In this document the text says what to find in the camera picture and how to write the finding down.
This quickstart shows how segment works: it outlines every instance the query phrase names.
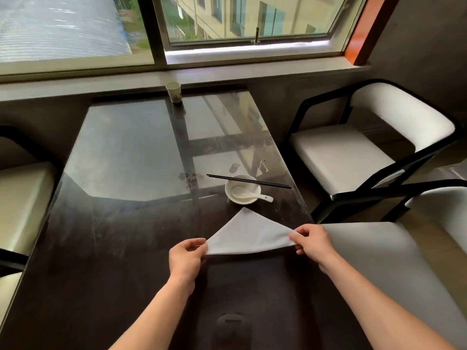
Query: person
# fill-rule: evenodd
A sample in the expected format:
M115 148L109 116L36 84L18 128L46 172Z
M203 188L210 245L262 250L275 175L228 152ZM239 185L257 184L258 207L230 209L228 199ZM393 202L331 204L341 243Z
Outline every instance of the person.
M455 350L348 264L322 226L305 224L295 231L299 234L291 233L289 238L297 254L307 255L330 277L375 350ZM170 250L169 280L111 350L169 347L207 250L204 238L185 240Z

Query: napkin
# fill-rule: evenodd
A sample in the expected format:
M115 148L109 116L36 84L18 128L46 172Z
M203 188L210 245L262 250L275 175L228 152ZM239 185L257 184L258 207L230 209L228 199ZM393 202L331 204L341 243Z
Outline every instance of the napkin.
M295 245L289 233L297 233L247 208L242 208L206 241L207 254L248 254Z

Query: forearm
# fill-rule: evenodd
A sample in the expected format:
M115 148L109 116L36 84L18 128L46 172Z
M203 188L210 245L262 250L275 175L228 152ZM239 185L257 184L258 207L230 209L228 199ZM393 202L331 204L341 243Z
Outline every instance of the forearm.
M453 350L434 330L399 306L337 253L323 263L375 350Z
M111 350L166 350L188 300L187 286L169 279Z

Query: beige building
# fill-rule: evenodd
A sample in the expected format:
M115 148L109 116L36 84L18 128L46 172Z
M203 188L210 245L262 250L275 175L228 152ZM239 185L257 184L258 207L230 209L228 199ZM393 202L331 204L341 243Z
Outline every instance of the beige building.
M201 38L327 33L344 0L177 0Z

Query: black chopstick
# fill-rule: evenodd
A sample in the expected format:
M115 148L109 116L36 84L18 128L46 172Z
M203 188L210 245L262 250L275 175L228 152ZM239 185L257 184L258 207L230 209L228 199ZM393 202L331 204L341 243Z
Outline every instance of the black chopstick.
M228 181L245 182L245 183L254 183L254 184L259 184L259 185L268 185L268 186L270 186L270 187L276 187L276 188L292 189L291 186L286 185L286 184L281 184L281 183L254 181L254 180L252 180L252 179L243 179L243 178L227 177L227 176L225 176L225 175L207 175L207 176L208 176L208 177L211 177L211 178L227 179Z

